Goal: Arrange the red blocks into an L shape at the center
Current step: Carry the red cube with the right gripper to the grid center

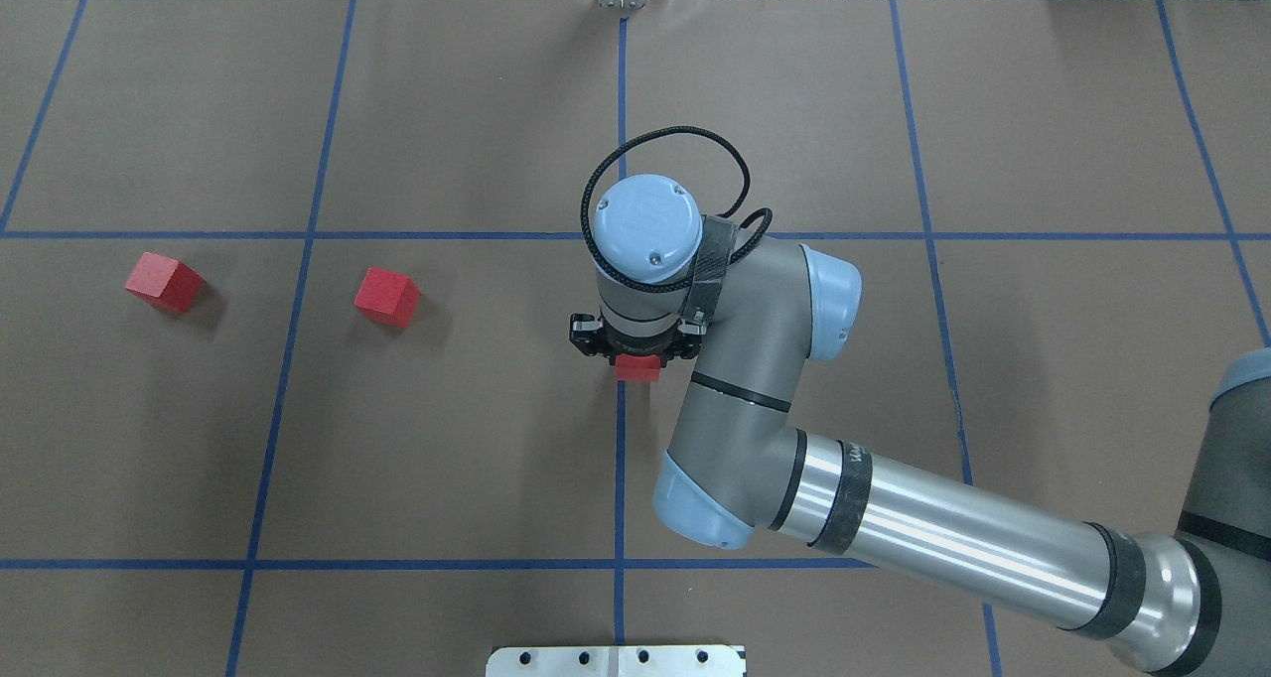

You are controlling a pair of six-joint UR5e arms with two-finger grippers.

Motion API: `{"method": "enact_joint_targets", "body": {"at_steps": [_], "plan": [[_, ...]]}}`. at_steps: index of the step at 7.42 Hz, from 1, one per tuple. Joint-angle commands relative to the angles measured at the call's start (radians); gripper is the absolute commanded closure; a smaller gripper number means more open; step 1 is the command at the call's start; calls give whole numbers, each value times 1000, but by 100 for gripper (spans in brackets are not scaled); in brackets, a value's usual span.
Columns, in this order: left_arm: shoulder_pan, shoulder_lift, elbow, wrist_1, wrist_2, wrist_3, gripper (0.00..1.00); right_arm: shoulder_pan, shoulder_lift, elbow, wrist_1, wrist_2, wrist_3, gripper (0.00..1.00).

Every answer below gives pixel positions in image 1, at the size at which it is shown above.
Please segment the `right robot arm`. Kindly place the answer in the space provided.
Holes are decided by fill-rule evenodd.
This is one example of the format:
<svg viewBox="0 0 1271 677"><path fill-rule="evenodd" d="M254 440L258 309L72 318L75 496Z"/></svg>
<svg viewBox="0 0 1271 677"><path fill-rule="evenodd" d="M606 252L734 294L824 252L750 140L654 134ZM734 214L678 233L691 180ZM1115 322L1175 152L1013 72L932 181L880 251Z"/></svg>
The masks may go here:
<svg viewBox="0 0 1271 677"><path fill-rule="evenodd" d="M791 423L799 375L857 320L857 265L766 236L771 212L700 212L676 182L596 196L581 232L597 315L582 354L694 365L655 486L675 533L723 550L755 528L928 580L1092 641L1150 676L1268 673L1268 351L1232 361L1171 535L1066 519Z"/></svg>

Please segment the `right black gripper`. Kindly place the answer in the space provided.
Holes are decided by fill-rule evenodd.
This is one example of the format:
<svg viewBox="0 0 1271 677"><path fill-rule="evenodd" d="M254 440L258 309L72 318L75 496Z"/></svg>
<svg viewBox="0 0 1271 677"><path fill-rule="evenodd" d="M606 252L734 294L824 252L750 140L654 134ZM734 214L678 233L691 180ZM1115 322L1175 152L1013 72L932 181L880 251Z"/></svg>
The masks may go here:
<svg viewBox="0 0 1271 677"><path fill-rule="evenodd" d="M702 351L707 334L704 326L676 323L653 335L622 332L608 318L590 314L569 316L569 342L585 356L602 356L616 363L619 356L655 357L658 363L672 359L694 359Z"/></svg>

